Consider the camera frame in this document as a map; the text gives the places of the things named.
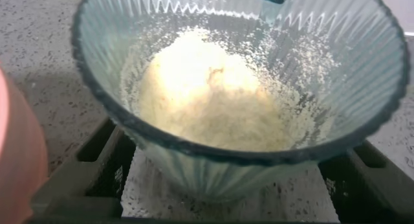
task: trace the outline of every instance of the pink object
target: pink object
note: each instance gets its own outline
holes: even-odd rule
[[[32,214],[30,199],[47,175],[41,127],[0,69],[0,223],[22,223]]]

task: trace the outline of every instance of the white surface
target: white surface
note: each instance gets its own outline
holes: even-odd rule
[[[400,22],[407,36],[414,36],[414,0],[383,0]]]

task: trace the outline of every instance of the dark bowl rim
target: dark bowl rim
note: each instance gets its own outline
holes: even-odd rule
[[[382,110],[357,130],[334,141],[303,149],[251,152],[213,148],[166,133],[134,116],[103,89],[93,76],[91,70],[89,70],[85,58],[83,57],[80,24],[82,22],[81,17],[83,14],[82,7],[88,0],[81,0],[74,15],[74,22],[71,28],[72,55],[76,61],[76,66],[80,70],[83,81],[87,84],[87,87],[90,88],[95,98],[103,104],[110,117],[112,117],[115,122],[122,123],[122,126],[127,129],[137,129],[139,134],[144,138],[156,142],[163,148],[179,151],[194,157],[204,157],[216,162],[231,162],[243,166],[273,166],[277,164],[296,164],[303,161],[321,161],[362,143],[366,137],[375,133],[383,123],[391,118],[392,113],[396,111],[400,105],[399,100],[406,94],[406,86],[409,82],[410,55],[404,37],[404,31],[398,24],[396,17],[391,13],[384,2],[382,0],[374,1],[380,5],[382,10],[386,13],[386,17],[391,21],[391,24],[396,27],[397,36],[403,43],[403,75],[398,83],[397,90]]]

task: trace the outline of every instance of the dough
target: dough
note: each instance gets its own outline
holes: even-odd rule
[[[287,146],[278,106],[254,71],[193,32],[154,56],[139,96],[140,118],[184,139],[242,151]]]

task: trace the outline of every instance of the countertop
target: countertop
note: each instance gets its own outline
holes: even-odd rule
[[[69,30],[77,4],[78,0],[0,0],[1,66],[25,94],[45,130],[51,171],[106,117],[101,105],[82,84],[72,60]],[[414,40],[410,41],[410,48],[414,51]],[[414,178],[413,94],[403,99],[392,120],[369,140]],[[317,166],[279,183],[287,188],[298,187],[286,195],[289,202],[303,201],[309,207],[309,201],[318,203],[329,198],[326,189],[319,191],[324,186]],[[138,208],[132,202],[128,212]],[[275,208],[284,205],[285,210],[290,210],[284,215],[291,213],[291,220],[304,218],[304,209],[289,208],[292,204],[295,202],[275,203]],[[305,211],[309,217],[316,217],[317,213],[319,219],[304,219],[334,221],[337,217],[332,205],[329,202],[324,205]]]

